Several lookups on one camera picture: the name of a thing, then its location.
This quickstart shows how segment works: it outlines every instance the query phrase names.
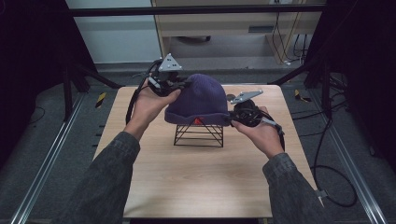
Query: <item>cabinet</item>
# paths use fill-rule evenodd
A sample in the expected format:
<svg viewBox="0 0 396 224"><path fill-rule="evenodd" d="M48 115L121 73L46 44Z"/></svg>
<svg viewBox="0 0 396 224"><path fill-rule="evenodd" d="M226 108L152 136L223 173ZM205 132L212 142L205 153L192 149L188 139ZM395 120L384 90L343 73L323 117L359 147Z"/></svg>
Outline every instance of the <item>cabinet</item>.
<svg viewBox="0 0 396 224"><path fill-rule="evenodd" d="M231 6L231 5L268 5L273 0L151 0L154 7L188 6ZM291 0L292 4L323 3L324 0ZM172 36L205 35L265 35L278 63L286 59L295 34L312 35L320 17L320 12L282 12L277 25L279 32L272 35L276 27L277 13L227 13L198 15L157 15L155 21L162 55L170 49Z"/></svg>

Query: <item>hand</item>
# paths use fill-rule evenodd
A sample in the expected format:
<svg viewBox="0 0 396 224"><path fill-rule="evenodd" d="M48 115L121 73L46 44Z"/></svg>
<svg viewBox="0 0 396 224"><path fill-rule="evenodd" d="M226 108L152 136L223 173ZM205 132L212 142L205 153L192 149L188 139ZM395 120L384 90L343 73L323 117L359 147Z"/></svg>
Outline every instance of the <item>hand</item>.
<svg viewBox="0 0 396 224"><path fill-rule="evenodd" d="M131 120L124 131L140 140L149 124L157 118L166 105L174 102L179 95L180 90L176 90L166 97L160 97L148 87L148 82L146 81L134 104Z"/></svg>
<svg viewBox="0 0 396 224"><path fill-rule="evenodd" d="M268 113L265 106L261 106L259 109ZM235 120L232 120L232 124L238 132L246 135L268 159L272 159L275 155L284 152L280 145L279 135L272 125L261 122L256 127L250 128Z"/></svg>

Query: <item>black curtain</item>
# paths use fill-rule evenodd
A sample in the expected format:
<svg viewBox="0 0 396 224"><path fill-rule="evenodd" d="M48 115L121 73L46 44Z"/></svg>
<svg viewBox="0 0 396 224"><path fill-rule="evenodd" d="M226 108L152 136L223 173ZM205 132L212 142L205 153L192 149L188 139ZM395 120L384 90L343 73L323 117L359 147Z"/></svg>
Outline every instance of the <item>black curtain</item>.
<svg viewBox="0 0 396 224"><path fill-rule="evenodd" d="M330 6L345 2L328 1ZM329 59L332 72L346 75L346 97L367 139L396 172L396 5L391 0L354 2L349 1L344 10L322 14L306 61L321 53Z"/></svg>
<svg viewBox="0 0 396 224"><path fill-rule="evenodd" d="M4 0L4 4L0 14L0 167L29 124L36 96L63 82L61 64L71 61L61 62L64 55L60 54L96 72L74 19L48 13L68 9L64 0ZM67 52L60 52L60 45Z"/></svg>

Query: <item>gray floor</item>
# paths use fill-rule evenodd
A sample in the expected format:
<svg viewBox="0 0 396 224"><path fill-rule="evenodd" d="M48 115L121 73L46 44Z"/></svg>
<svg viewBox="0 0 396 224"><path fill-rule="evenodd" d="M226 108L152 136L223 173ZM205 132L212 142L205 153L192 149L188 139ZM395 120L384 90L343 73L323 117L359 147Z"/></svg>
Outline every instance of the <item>gray floor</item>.
<svg viewBox="0 0 396 224"><path fill-rule="evenodd" d="M209 42L201 39L174 38L171 52L186 69L183 74L204 73L221 83L266 83L282 77L299 66L299 61L291 65L276 64L268 43L259 35L212 36ZM131 79L132 74L140 71L139 68L113 71L105 69L105 65L98 67L103 67L102 75L124 85L135 84L137 80ZM303 80L304 74L282 87L294 118L319 111L315 103L295 99L295 89L300 90L303 97L310 98L318 92L317 89L305 90L302 85ZM84 94L80 112L36 199L30 219L49 219L62 210L65 200L92 160L117 91L95 80L89 79L89 81L92 87L88 93L74 91L74 98L78 94ZM106 92L104 103L100 108L95 108L96 100L103 91ZM342 95L337 96L333 103L343 100ZM9 163L0 173L0 220L10 219L18 208L45 159L56 133L61 128L64 115L62 86L55 86L42 92L37 97L36 104L45 109L44 116L27 127ZM32 116L32 121L42 115L43 110L38 108ZM294 124L299 135L320 133L325 126L321 116L295 120ZM340 133L388 223L396 223L394 212L396 197L393 194L396 189L396 175L383 159L370 155L366 138L361 133L360 125L354 115L348 112L347 105L333 112L332 125ZM319 138L319 134L300 138L310 165L313 164ZM320 148L318 164L329 165L343 174L346 173L328 133ZM352 190L345 179L327 170L320 169L317 173L320 185L337 202L348 203L352 200ZM323 202L337 223L370 223L360 201L349 208L335 205L327 199L323 199Z"/></svg>

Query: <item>gray sleeve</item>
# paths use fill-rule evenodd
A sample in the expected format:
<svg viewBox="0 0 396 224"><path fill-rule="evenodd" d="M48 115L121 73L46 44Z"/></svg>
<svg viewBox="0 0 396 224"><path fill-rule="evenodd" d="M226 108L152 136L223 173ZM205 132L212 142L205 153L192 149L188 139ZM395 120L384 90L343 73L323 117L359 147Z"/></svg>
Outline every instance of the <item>gray sleeve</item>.
<svg viewBox="0 0 396 224"><path fill-rule="evenodd" d="M139 142L119 133L92 162L51 223L121 223Z"/></svg>
<svg viewBox="0 0 396 224"><path fill-rule="evenodd" d="M287 153L274 156L263 167L275 223L332 223L317 194Z"/></svg>

